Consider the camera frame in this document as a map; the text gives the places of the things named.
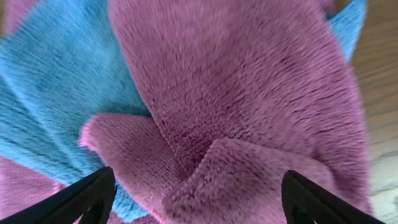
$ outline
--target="wooden floor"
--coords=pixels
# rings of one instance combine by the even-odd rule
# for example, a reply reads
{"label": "wooden floor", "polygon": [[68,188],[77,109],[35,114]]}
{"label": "wooden floor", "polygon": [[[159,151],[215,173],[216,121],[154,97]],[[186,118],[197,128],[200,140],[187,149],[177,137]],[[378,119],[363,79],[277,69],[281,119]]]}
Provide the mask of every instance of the wooden floor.
{"label": "wooden floor", "polygon": [[398,1],[368,2],[353,66],[371,139],[375,213],[386,223],[398,223]]}

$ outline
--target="microfiber cloth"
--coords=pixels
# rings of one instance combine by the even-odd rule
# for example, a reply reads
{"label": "microfiber cloth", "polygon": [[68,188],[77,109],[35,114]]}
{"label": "microfiber cloth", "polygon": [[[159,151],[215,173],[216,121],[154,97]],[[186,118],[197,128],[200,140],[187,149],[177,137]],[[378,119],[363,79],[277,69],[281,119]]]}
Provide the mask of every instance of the microfiber cloth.
{"label": "microfiber cloth", "polygon": [[316,1],[112,1],[152,118],[103,113],[81,144],[160,223],[286,223],[296,170],[371,213],[359,90]]}
{"label": "microfiber cloth", "polygon": [[[0,220],[29,208],[64,188],[64,185],[38,172],[0,157]],[[111,212],[107,223],[124,222]]]}
{"label": "microfiber cloth", "polygon": [[[6,30],[15,34],[2,43],[1,73],[15,94],[1,77],[0,154],[69,185],[102,166],[75,146],[84,120],[100,111],[148,114],[109,31],[106,1],[44,1],[16,31],[34,2],[6,4],[14,16]],[[362,4],[331,19],[349,57],[366,12],[354,2]],[[122,188],[114,209],[127,221],[145,214]]]}

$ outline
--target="blue fabric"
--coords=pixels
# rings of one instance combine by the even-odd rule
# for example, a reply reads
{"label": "blue fabric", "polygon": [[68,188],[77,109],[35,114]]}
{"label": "blue fabric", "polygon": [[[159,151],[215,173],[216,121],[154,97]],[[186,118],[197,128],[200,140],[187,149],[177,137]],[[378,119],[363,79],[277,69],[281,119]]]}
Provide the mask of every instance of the blue fabric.
{"label": "blue fabric", "polygon": [[329,20],[331,29],[339,40],[347,61],[353,57],[367,11],[367,0],[352,0]]}
{"label": "blue fabric", "polygon": [[[366,14],[354,0],[330,20],[349,60]],[[107,16],[106,0],[51,0],[0,46],[0,155],[70,185],[103,163],[78,147],[80,128],[99,112],[150,116]],[[113,210],[147,214],[119,185]]]}

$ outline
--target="wood grain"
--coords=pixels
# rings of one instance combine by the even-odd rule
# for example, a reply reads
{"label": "wood grain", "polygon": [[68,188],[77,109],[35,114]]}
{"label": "wood grain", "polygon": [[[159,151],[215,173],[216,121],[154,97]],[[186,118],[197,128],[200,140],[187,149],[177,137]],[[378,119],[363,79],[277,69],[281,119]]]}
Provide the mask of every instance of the wood grain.
{"label": "wood grain", "polygon": [[376,216],[398,223],[398,1],[369,0],[353,58],[371,140]]}

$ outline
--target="blue microfiber towel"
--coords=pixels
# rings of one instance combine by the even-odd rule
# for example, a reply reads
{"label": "blue microfiber towel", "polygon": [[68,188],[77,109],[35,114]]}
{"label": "blue microfiber towel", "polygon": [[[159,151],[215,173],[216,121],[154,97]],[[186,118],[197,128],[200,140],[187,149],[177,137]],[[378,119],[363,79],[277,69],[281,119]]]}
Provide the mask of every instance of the blue microfiber towel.
{"label": "blue microfiber towel", "polygon": [[[348,60],[365,14],[366,1],[354,0],[330,20]],[[99,112],[150,116],[111,30],[106,0],[38,3],[3,41],[0,74],[0,155],[66,185],[103,166],[77,146],[86,120]],[[113,209],[127,222],[147,214],[120,186]]]}
{"label": "blue microfiber towel", "polygon": [[347,61],[353,57],[367,11],[367,0],[352,0],[329,20],[331,29],[339,40]]}

